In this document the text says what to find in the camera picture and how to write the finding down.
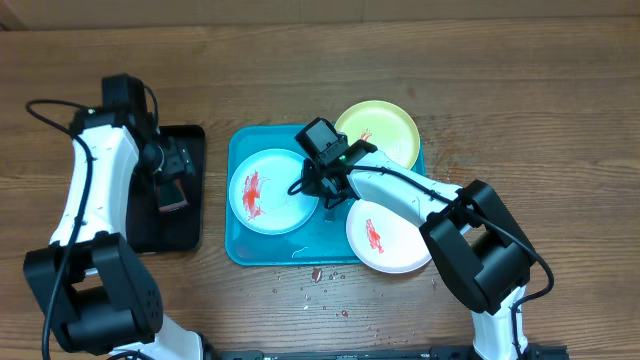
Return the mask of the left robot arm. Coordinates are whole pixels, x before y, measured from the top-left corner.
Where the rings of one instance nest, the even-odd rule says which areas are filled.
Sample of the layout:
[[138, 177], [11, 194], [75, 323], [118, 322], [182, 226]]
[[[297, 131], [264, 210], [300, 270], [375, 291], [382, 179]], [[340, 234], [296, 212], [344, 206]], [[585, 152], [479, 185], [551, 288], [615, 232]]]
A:
[[97, 107], [65, 128], [74, 169], [49, 244], [25, 256], [44, 314], [43, 342], [112, 359], [212, 359], [206, 337], [172, 320], [144, 253], [202, 240], [206, 141], [197, 125], [163, 126], [152, 90], [120, 74]]

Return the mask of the pink and green sponge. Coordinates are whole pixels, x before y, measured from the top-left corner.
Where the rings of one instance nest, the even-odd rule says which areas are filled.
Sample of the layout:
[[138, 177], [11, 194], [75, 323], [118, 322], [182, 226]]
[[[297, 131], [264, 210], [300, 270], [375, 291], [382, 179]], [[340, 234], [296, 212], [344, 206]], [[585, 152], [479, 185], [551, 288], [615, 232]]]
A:
[[181, 182], [176, 179], [156, 188], [158, 210], [163, 213], [179, 210], [188, 205]]

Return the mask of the light blue plate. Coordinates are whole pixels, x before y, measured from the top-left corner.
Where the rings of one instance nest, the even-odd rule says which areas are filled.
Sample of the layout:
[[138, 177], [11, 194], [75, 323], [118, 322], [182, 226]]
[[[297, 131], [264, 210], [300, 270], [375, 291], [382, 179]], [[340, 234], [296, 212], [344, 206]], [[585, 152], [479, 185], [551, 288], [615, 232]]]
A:
[[318, 199], [289, 188], [301, 178], [304, 158], [286, 149], [259, 151], [242, 161], [228, 185], [231, 210], [240, 223], [264, 235], [280, 235], [302, 226]]

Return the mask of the black tray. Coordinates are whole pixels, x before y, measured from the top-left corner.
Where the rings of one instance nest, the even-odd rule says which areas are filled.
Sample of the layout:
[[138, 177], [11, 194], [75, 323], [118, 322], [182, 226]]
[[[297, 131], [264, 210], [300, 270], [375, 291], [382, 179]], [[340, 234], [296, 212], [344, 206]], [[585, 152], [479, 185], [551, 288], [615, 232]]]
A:
[[[189, 252], [199, 248], [202, 234], [206, 138], [197, 125], [162, 126], [156, 143], [175, 137], [186, 143], [195, 174], [161, 179], [151, 174], [149, 149], [134, 169], [129, 188], [126, 238], [137, 253]], [[178, 179], [188, 205], [176, 211], [158, 210], [156, 188]]]

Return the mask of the white plate with red stain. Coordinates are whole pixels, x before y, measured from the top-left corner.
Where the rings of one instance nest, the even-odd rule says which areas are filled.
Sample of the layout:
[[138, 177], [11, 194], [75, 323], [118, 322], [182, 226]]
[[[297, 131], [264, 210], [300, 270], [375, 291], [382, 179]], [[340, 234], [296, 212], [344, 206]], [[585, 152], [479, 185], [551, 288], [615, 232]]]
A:
[[432, 259], [415, 225], [373, 202], [353, 203], [346, 219], [346, 236], [359, 260], [379, 272], [409, 273]]

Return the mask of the yellow-green plate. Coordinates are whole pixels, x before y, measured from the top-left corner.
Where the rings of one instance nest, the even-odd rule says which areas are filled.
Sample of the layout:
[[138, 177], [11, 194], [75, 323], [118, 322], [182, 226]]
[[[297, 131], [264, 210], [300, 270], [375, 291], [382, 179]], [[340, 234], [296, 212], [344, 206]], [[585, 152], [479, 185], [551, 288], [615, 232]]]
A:
[[352, 145], [364, 140], [375, 145], [397, 164], [411, 169], [420, 153], [420, 136], [411, 116], [401, 107], [382, 100], [355, 104], [335, 123]]

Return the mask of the teal plastic tray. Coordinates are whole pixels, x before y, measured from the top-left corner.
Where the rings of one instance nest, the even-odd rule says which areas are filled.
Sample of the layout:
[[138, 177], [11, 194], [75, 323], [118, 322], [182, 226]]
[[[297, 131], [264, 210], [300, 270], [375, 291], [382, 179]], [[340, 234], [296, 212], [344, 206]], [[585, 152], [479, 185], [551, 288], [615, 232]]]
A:
[[[298, 125], [249, 126], [238, 130], [228, 147], [228, 179], [249, 156], [266, 149], [286, 149], [301, 156], [306, 153], [295, 141]], [[279, 235], [264, 235], [241, 223], [226, 204], [225, 248], [228, 256], [243, 266], [305, 266], [354, 264], [346, 220], [354, 201], [347, 200], [331, 210], [320, 200], [313, 215], [299, 228]]]

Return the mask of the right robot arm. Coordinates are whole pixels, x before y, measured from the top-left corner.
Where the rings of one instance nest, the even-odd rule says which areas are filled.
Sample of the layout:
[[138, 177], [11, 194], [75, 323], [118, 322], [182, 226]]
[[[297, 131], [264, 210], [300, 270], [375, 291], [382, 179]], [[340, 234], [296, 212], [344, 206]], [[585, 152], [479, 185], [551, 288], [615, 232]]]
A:
[[489, 185], [431, 180], [364, 141], [299, 144], [307, 158], [291, 194], [321, 197], [328, 208], [348, 198], [373, 202], [416, 226], [445, 285], [472, 312], [476, 355], [524, 358], [520, 306], [538, 260]]

